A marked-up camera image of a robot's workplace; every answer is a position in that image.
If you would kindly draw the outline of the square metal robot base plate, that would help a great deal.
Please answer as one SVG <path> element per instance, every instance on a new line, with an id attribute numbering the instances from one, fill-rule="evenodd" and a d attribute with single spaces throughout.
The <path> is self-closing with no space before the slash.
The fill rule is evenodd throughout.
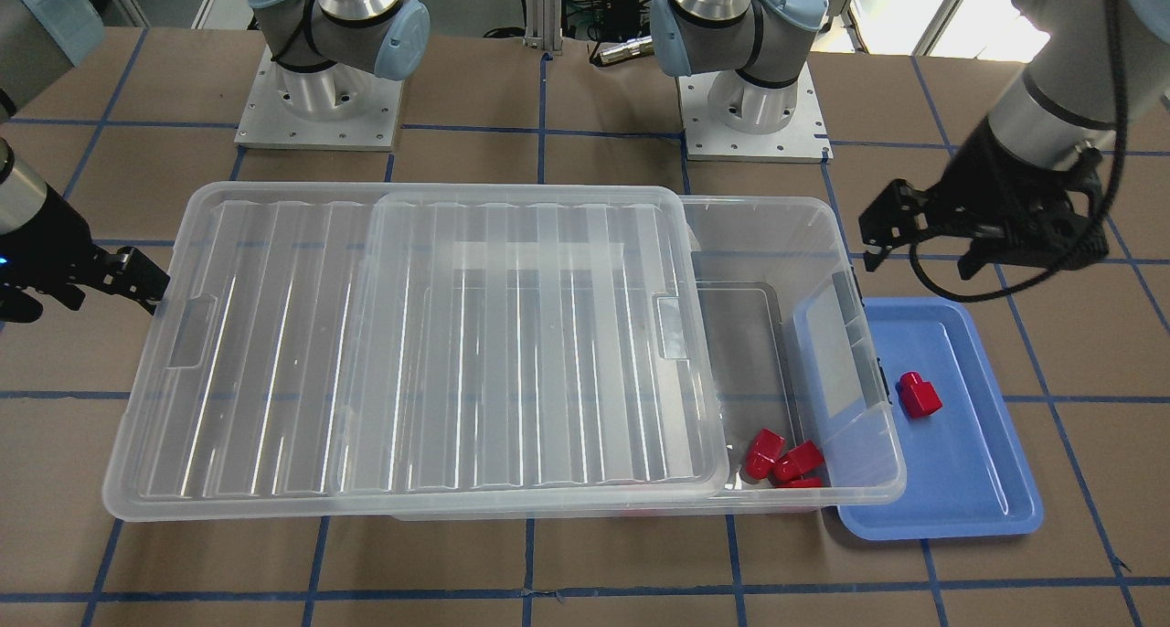
<path id="1" fill-rule="evenodd" d="M 734 70 L 676 84 L 690 160 L 819 164 L 835 157 L 810 66 L 782 89 L 756 87 Z"/>

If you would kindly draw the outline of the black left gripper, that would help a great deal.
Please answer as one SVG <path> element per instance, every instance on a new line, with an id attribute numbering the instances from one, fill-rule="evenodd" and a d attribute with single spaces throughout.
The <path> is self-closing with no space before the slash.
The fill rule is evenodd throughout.
<path id="1" fill-rule="evenodd" d="M 1101 161 L 1090 147 L 1071 168 L 1035 167 L 1016 159 L 982 120 L 928 191 L 906 180 L 888 182 L 862 211 L 860 236 L 867 252 L 928 237 L 968 239 L 956 263 L 962 281 L 991 263 L 1083 269 L 1109 252 L 1103 226 L 1090 223 L 1103 201 Z"/>

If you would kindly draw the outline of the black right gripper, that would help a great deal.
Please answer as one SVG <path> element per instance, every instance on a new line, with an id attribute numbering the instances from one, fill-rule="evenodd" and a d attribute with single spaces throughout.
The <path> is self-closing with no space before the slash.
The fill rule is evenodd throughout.
<path id="1" fill-rule="evenodd" d="M 116 252 L 92 243 L 89 223 L 63 197 L 48 186 L 35 215 L 1 236 L 1 321 L 30 324 L 44 306 L 28 290 L 49 295 L 76 312 L 85 301 L 80 285 L 121 295 L 154 315 L 170 285 L 168 274 L 145 252 L 121 247 Z"/>

